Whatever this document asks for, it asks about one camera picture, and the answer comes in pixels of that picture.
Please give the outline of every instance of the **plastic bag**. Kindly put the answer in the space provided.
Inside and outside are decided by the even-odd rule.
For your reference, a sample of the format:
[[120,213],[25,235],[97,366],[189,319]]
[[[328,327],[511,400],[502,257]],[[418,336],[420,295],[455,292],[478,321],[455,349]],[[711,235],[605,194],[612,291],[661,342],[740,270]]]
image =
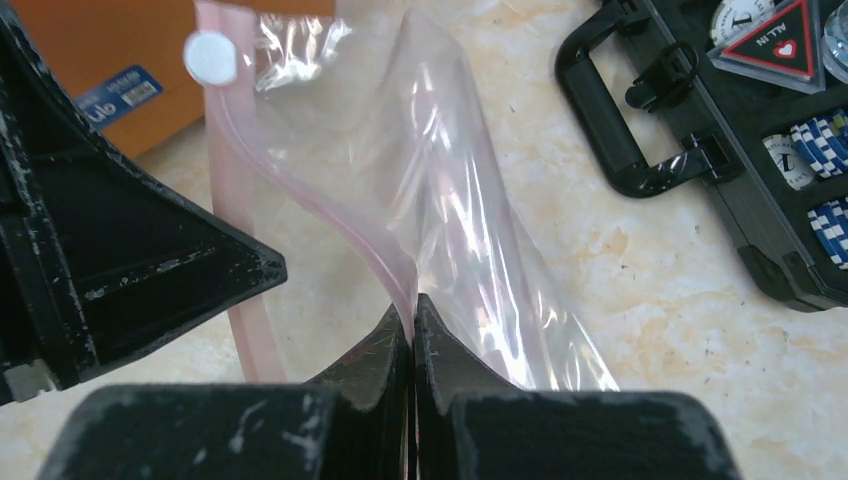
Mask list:
[[[249,165],[364,259],[408,339],[421,291],[521,388],[616,388],[510,206],[468,61],[446,32],[391,2],[337,18],[196,5],[199,32],[237,52],[235,79],[205,88],[216,214],[254,234],[273,216],[257,221],[273,189],[257,194]],[[248,380],[285,378],[273,331],[291,314],[269,295],[230,314]]]

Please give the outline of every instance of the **poker chip case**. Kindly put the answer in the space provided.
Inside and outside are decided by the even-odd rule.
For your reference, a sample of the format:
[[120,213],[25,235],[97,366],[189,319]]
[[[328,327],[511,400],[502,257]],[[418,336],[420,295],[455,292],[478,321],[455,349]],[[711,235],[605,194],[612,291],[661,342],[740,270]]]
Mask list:
[[[819,0],[820,22],[843,0]],[[560,47],[555,77],[608,182],[635,198],[699,178],[757,286],[789,308],[848,306],[840,270],[809,212],[848,196],[848,174],[794,189],[763,139],[848,107],[848,85],[827,75],[812,95],[719,70],[707,57],[719,0],[605,0]],[[683,151],[661,163],[642,155],[590,58],[615,33],[641,74],[632,108],[660,115]]]

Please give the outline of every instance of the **heart symbol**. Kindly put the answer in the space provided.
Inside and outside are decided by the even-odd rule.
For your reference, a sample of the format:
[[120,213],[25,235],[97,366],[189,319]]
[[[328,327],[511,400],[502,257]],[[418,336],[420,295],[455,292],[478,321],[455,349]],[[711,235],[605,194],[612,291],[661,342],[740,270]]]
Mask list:
[[774,49],[774,56],[779,58],[795,58],[795,47],[797,47],[795,40],[777,42],[777,47]]

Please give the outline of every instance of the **marble surface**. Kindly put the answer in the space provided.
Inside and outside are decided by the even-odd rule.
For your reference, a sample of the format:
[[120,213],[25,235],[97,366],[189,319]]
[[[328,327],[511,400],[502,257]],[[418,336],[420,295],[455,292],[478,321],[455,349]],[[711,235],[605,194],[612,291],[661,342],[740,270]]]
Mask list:
[[[644,201],[606,185],[551,78],[555,47],[595,2],[429,3],[471,58],[515,208],[621,388],[698,398],[720,421],[745,478],[843,478],[848,312],[800,314],[760,294],[699,185]],[[614,42],[594,58],[623,104],[633,70]],[[625,112],[648,158],[674,153],[657,122]],[[197,124],[138,163],[209,209],[204,141]],[[327,261],[344,246],[320,223],[287,203],[266,208],[301,222],[296,234],[257,235],[290,262],[291,281],[274,292],[285,314],[275,334],[291,378],[302,380],[368,332],[388,300],[357,259]],[[310,277],[323,279],[320,291],[299,280],[304,269],[320,270]],[[35,476],[65,417],[103,384],[241,378],[220,315],[96,381],[0,408],[0,478]]]

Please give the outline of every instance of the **orange box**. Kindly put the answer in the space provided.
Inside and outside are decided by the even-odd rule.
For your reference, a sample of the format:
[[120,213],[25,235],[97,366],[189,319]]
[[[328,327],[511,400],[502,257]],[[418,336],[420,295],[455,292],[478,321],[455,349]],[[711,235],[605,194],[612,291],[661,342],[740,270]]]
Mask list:
[[[183,67],[183,43],[195,29],[188,0],[12,0],[30,38],[72,99],[128,69],[161,87],[145,103],[102,128],[130,158],[203,115],[203,91]],[[236,0],[258,12],[332,16],[335,0]],[[110,110],[98,111],[98,119]]]

